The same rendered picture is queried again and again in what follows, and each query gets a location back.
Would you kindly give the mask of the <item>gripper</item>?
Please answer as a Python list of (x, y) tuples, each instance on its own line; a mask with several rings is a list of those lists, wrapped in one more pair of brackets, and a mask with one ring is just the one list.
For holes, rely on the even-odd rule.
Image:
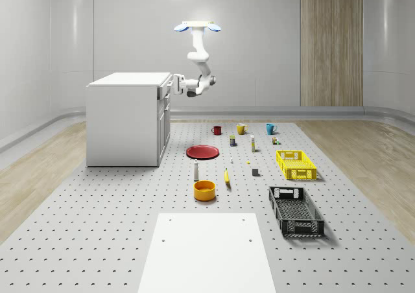
[(173, 74), (169, 86), (175, 95), (181, 95), (185, 88), (185, 77), (181, 74)]

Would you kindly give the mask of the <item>drone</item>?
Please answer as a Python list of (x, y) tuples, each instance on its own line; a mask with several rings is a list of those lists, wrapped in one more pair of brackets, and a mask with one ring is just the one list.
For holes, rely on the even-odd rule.
[(201, 27), (201, 28), (207, 27), (208, 29), (214, 32), (221, 31), (221, 28), (218, 25), (214, 24), (214, 22), (212, 21), (183, 21), (181, 24), (175, 26), (174, 30), (176, 32), (183, 32), (189, 28), (197, 28), (197, 27)]

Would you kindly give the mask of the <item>white cabinet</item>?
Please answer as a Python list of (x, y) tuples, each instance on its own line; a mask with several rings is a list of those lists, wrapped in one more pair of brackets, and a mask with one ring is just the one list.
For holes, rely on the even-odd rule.
[(157, 167), (170, 135), (169, 72), (113, 73), (86, 86), (86, 163)]

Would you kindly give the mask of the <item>red plate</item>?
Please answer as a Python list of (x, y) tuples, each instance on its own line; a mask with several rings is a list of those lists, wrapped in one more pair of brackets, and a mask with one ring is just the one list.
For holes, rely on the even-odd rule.
[(188, 157), (193, 159), (213, 159), (219, 155), (218, 148), (209, 145), (195, 145), (186, 150)]

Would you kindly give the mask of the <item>yellow bowl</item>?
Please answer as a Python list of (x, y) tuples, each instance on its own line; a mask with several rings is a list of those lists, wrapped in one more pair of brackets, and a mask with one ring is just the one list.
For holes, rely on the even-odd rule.
[(209, 180), (200, 180), (194, 183), (194, 198), (200, 201), (210, 201), (214, 199), (215, 184)]

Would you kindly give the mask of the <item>yellow basket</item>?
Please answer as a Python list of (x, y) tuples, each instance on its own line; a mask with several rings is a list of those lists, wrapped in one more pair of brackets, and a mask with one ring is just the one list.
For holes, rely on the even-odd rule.
[(316, 179), (316, 166), (302, 150), (277, 150), (276, 161), (288, 180)]

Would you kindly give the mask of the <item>white board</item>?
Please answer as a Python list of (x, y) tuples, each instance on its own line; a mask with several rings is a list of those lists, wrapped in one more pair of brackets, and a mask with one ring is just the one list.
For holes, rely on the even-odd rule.
[(255, 214), (159, 214), (138, 293), (275, 292)]

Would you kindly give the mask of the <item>dark grey basket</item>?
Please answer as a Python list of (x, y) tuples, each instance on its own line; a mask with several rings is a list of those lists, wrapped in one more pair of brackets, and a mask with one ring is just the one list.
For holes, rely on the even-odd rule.
[(268, 199), (283, 235), (324, 235), (324, 219), (304, 188), (270, 186), (268, 190)]

